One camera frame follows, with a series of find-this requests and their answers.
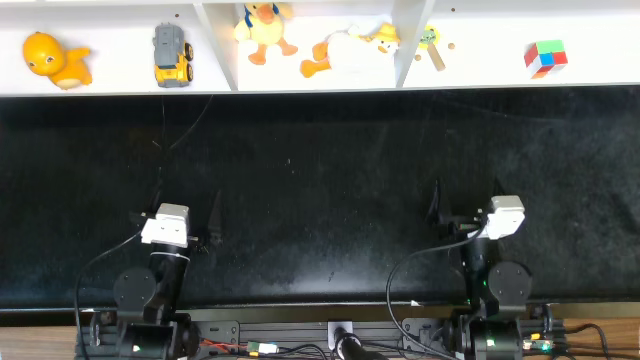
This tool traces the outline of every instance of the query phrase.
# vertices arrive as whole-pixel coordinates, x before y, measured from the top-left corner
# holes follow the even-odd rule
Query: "black table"
[[[3,99],[0,309],[70,308],[80,267],[134,233],[129,213],[158,184],[194,228],[223,192],[224,245],[193,256],[181,307],[379,302],[394,263],[440,244],[424,222],[438,177],[460,213],[496,178],[521,197],[525,223],[501,246],[533,272],[532,301],[637,299],[639,95],[216,96],[171,151],[208,96],[165,97],[164,131],[161,97]],[[82,304],[113,304],[115,277],[149,251],[128,245],[93,267]],[[447,253],[405,270],[395,299],[465,300]]]

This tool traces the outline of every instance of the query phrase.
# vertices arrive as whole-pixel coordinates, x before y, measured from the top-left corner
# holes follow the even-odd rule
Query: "brown wood surface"
[[[567,329],[585,323],[594,323],[604,330],[610,348],[640,347],[640,318],[630,319],[568,319]],[[0,327],[0,359],[1,360],[69,360],[73,359],[76,328],[65,327]],[[568,336],[572,344],[600,346],[598,332],[594,329]],[[640,351],[617,351],[611,353],[627,354],[640,357]],[[528,359],[548,359],[548,356],[533,356]]]

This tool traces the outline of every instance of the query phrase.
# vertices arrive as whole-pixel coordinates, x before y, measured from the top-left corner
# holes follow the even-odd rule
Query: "rubik's cube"
[[[524,55],[532,79],[562,70],[568,63],[562,40],[538,41]]]

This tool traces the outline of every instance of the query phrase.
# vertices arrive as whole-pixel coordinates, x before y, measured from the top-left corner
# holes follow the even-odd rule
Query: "metal bracket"
[[[343,328],[344,331],[353,334],[352,321],[329,321],[327,322],[327,345],[333,351],[336,347],[336,330]]]
[[[409,334],[413,335],[415,340],[418,340],[421,344],[430,346],[439,351],[445,351],[441,341],[431,341],[431,338],[436,335],[436,332],[442,328],[444,321],[441,319],[430,318],[406,318],[402,321],[402,328]],[[402,337],[402,348],[407,350],[418,350],[420,348],[408,339],[406,336]],[[424,357],[423,355],[405,354],[409,359],[418,359]]]
[[[240,342],[240,324],[237,321],[194,321],[200,331],[200,337],[226,344],[238,344]],[[236,354],[238,349],[229,347],[229,353]],[[202,345],[193,360],[207,358],[209,356],[224,355],[225,353],[215,346]]]

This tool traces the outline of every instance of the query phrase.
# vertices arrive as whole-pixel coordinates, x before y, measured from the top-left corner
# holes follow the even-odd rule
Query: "stuffed animal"
[[[66,50],[51,35],[36,32],[22,47],[24,61],[35,74],[48,76],[62,90],[91,84],[92,78],[82,59],[88,48]]]
[[[384,23],[371,36],[358,34],[356,27],[348,32],[340,31],[329,36],[327,41],[313,47],[313,59],[300,65],[300,72],[310,78],[318,71],[335,69],[343,72],[367,72],[390,59],[400,45],[396,28]]]
[[[264,65],[267,62],[267,47],[274,44],[282,48],[284,56],[298,52],[298,48],[289,45],[283,37],[284,22],[280,15],[290,19],[293,16],[291,6],[282,3],[246,3],[244,11],[244,19],[236,26],[234,36],[238,41],[251,39],[258,43],[258,51],[249,55],[249,61]]]

